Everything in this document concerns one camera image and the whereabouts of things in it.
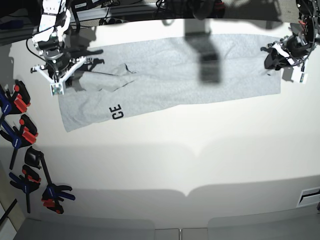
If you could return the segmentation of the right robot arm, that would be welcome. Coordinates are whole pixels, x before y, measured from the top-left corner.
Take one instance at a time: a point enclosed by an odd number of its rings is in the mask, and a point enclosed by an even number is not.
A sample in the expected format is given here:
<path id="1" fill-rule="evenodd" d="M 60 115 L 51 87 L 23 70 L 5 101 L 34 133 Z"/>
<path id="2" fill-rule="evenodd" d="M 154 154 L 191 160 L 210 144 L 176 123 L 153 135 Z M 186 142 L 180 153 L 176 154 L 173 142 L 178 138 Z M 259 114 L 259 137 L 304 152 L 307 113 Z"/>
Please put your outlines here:
<path id="1" fill-rule="evenodd" d="M 66 82 L 83 65 L 94 66 L 103 60 L 91 58 L 103 53 L 98 49 L 89 51 L 86 47 L 68 47 L 65 39 L 68 33 L 77 34 L 80 21 L 71 0 L 43 0 L 40 22 L 32 34 L 32 44 L 38 51 L 37 57 L 45 62 L 36 64 L 30 72 L 40 73 L 48 82 L 52 96 L 64 95 Z"/>

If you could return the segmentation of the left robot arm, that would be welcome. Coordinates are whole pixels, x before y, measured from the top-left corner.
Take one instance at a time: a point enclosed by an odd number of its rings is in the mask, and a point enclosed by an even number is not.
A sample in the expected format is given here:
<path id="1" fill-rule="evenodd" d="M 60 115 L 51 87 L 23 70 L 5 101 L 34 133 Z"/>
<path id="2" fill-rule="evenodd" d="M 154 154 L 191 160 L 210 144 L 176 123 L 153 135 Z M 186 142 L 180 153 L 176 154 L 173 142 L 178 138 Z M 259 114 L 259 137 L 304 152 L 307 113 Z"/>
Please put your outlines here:
<path id="1" fill-rule="evenodd" d="M 297 0 L 296 6 L 301 30 L 293 31 L 291 36 L 269 43 L 260 50 L 268 53 L 264 60 L 266 70 L 288 69 L 291 82 L 305 84 L 309 57 L 320 44 L 320 2 Z"/>

